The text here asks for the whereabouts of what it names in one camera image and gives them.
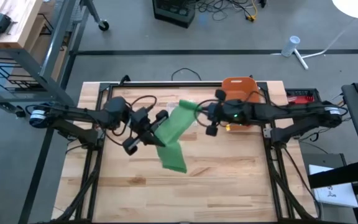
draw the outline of gray floor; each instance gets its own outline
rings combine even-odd
[[[327,0],[269,1],[254,24],[241,12],[228,9],[221,22],[197,13],[189,29],[156,21],[151,0],[95,0],[111,30],[101,33],[90,18],[80,50],[144,49],[280,49],[291,35],[301,38],[300,49],[322,49],[351,18]],[[358,49],[358,20],[334,45],[334,49]],[[343,84],[358,81],[358,55],[326,55],[309,58],[308,71],[295,57],[271,55],[193,55],[136,57],[77,57],[67,87],[78,101],[87,81],[169,80],[175,70],[188,67],[203,80],[253,75],[256,80],[283,80],[289,88],[314,87],[330,100]],[[196,80],[179,73],[176,80]],[[26,120],[0,110],[0,223],[17,223],[29,187],[45,130],[31,128]],[[42,183],[31,215],[32,222],[50,218],[62,171],[66,140],[55,135]],[[351,121],[320,136],[315,143],[332,153],[344,153],[348,163],[358,161],[358,140]],[[302,152],[320,153],[308,145]],[[355,223],[349,209],[324,206],[324,219]]]

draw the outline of wooden table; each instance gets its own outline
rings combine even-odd
[[[24,48],[41,5],[42,0],[0,0],[0,13],[17,22],[0,35],[0,49]]]
[[[95,108],[99,84],[83,84],[79,107]],[[272,81],[267,84],[273,102],[278,105],[288,103],[282,82]],[[215,89],[117,88],[113,90],[113,96],[121,95],[132,103],[142,95],[155,95],[158,103],[149,115],[149,118],[154,119],[156,112],[167,109],[167,103],[177,103],[179,99],[200,102],[214,98]],[[134,108],[149,105],[152,100],[145,99]],[[276,124],[285,127],[292,122],[292,119],[283,119],[277,120]],[[77,125],[90,127],[86,123]],[[124,136],[116,139],[123,141],[126,138]],[[227,133],[224,128],[219,128],[216,137],[205,135],[205,128],[200,125],[192,126],[180,138],[188,167],[187,174],[163,169],[154,146],[139,144],[137,153],[130,157],[122,147],[106,140],[93,221],[276,221],[262,140],[258,126],[244,133]],[[287,148],[307,181],[298,141],[292,139]],[[85,155],[85,150],[75,149],[66,156],[52,218],[62,214],[61,210],[67,208],[79,191]],[[313,199],[303,187],[293,164],[285,154],[283,159],[291,191],[302,206],[315,215]]]

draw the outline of green cloth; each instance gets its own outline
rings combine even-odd
[[[157,154],[163,168],[187,172],[178,140],[194,121],[194,110],[189,110],[179,104],[170,117],[155,130],[154,134],[165,144],[165,147],[157,146]]]

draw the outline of white paper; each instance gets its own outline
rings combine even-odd
[[[332,170],[333,168],[309,165],[310,174],[316,174]],[[331,205],[341,205],[352,208],[357,208],[358,203],[356,195],[353,192],[352,184],[338,184],[327,187],[320,187],[313,189],[314,196],[317,201],[321,203],[328,203]]]

